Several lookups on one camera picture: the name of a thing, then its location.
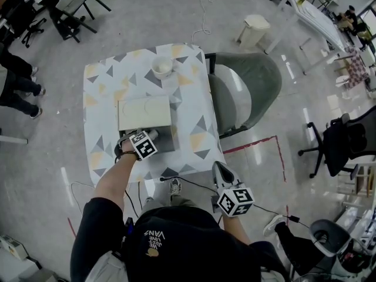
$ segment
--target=white cup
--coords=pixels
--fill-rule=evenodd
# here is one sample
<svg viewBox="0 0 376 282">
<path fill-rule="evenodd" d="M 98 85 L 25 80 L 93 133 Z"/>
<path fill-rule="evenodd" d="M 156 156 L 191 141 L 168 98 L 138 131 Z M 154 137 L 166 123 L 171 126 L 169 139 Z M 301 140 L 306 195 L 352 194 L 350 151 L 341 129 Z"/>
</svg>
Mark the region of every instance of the white cup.
<svg viewBox="0 0 376 282">
<path fill-rule="evenodd" d="M 152 62 L 152 71 L 156 78 L 164 79 L 172 72 L 173 61 L 165 56 L 157 56 Z"/>
</svg>

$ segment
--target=sleeve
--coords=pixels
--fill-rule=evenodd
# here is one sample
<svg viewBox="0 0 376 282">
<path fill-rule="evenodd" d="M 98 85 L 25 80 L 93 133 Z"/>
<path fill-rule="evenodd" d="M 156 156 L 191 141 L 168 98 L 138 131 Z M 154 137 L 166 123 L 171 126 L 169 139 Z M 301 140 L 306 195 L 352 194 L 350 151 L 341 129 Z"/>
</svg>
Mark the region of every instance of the sleeve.
<svg viewBox="0 0 376 282">
<path fill-rule="evenodd" d="M 117 204 L 102 197 L 89 201 L 72 249 L 71 281 L 84 282 L 101 256 L 121 248 L 124 235 L 123 212 Z"/>
</svg>

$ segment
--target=black office chair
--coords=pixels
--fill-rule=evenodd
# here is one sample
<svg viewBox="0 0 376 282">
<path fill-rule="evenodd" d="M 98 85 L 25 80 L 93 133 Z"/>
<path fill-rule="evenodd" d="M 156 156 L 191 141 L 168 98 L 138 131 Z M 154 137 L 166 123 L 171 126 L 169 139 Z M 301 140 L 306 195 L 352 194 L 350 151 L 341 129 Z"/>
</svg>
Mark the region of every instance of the black office chair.
<svg viewBox="0 0 376 282">
<path fill-rule="evenodd" d="M 27 31 L 22 39 L 22 43 L 25 44 L 26 48 L 30 47 L 29 41 L 34 33 L 42 33 L 44 31 L 39 27 L 46 22 L 46 19 L 43 18 L 36 24 L 31 25 L 36 22 L 34 19 L 37 13 L 25 0 L 6 0 L 2 5 L 1 14 L 6 19 L 7 24 L 14 30 L 15 38 L 22 36 Z"/>
<path fill-rule="evenodd" d="M 343 114 L 341 118 L 332 120 L 324 132 L 323 140 L 313 122 L 308 123 L 307 127 L 313 128 L 318 146 L 299 150 L 298 155 L 302 156 L 306 152 L 318 151 L 315 172 L 310 174 L 311 179 L 317 174 L 323 156 L 325 156 L 325 163 L 331 176 L 345 171 L 350 172 L 351 178 L 353 178 L 358 166 L 353 169 L 346 168 L 348 160 L 366 155 L 376 155 L 376 106 L 353 120 L 350 120 L 347 113 Z"/>
</svg>

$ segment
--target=office chair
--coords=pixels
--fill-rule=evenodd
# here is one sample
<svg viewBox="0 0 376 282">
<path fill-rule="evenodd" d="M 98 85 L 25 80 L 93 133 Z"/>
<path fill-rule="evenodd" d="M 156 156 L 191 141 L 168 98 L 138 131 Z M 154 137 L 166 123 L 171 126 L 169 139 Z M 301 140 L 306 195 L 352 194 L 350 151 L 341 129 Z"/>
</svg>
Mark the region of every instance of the office chair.
<svg viewBox="0 0 376 282">
<path fill-rule="evenodd" d="M 250 129 L 263 117 L 281 91 L 282 77 L 277 65 L 263 53 L 210 53 L 205 58 L 210 64 L 209 84 L 219 138 Z M 227 68 L 229 74 L 219 75 L 216 65 Z M 240 97 L 241 112 L 237 110 L 239 96 L 234 96 L 231 87 L 237 89 L 234 92 L 244 92 Z M 236 128 L 239 116 L 244 114 L 246 121 Z"/>
<path fill-rule="evenodd" d="M 14 30 L 14 37 L 19 38 L 27 31 L 22 39 L 22 43 L 25 44 L 26 48 L 30 47 L 29 41 L 34 33 L 42 33 L 44 31 L 39 27 L 46 22 L 46 19 L 43 18 L 36 24 L 31 25 L 36 22 L 34 19 L 37 13 L 25 0 L 6 0 L 2 5 L 1 14 Z"/>
<path fill-rule="evenodd" d="M 324 131 L 324 139 L 321 139 L 313 122 L 308 123 L 307 127 L 313 128 L 318 146 L 299 150 L 298 155 L 302 156 L 306 152 L 318 151 L 315 171 L 310 174 L 311 179 L 317 174 L 323 156 L 325 156 L 325 163 L 331 176 L 345 171 L 350 172 L 350 177 L 353 178 L 358 166 L 353 169 L 346 168 L 348 160 L 366 155 L 376 155 L 376 106 L 353 120 L 350 120 L 347 113 L 332 120 L 330 126 Z"/>
</svg>

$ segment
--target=gray chair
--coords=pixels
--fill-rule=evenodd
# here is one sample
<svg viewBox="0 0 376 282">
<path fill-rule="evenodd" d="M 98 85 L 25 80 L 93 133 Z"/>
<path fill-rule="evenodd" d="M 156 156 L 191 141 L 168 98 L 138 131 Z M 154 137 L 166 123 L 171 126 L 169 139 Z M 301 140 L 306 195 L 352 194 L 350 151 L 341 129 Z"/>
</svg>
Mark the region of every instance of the gray chair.
<svg viewBox="0 0 376 282">
<path fill-rule="evenodd" d="M 105 5 L 101 0 L 95 0 L 95 1 L 98 2 L 99 4 L 101 4 L 109 12 L 111 11 L 111 9 L 107 5 Z M 86 0 L 59 0 L 58 4 L 56 4 L 55 7 L 58 10 L 60 10 L 64 15 L 66 15 L 66 16 L 70 17 L 71 19 L 75 20 L 79 25 L 84 26 L 85 28 L 87 28 L 88 30 L 90 30 L 93 33 L 97 33 L 97 31 L 95 29 L 91 28 L 89 25 L 80 21 L 78 18 L 76 18 L 74 16 L 74 14 L 78 11 L 78 9 L 83 5 L 85 7 L 85 9 L 87 10 L 87 12 L 89 13 L 90 17 L 93 20 L 95 19 L 85 2 L 86 2 Z M 76 40 L 77 43 L 80 42 L 76 36 L 74 36 L 74 35 L 72 35 L 72 36 Z"/>
<path fill-rule="evenodd" d="M 220 138 L 250 129 L 263 117 L 281 91 L 282 77 L 277 65 L 263 53 L 210 53 L 205 58 L 210 62 L 209 84 Z M 237 73 L 249 91 L 250 115 L 238 128 L 236 100 L 226 86 L 228 81 L 214 74 L 216 65 L 224 65 Z"/>
</svg>

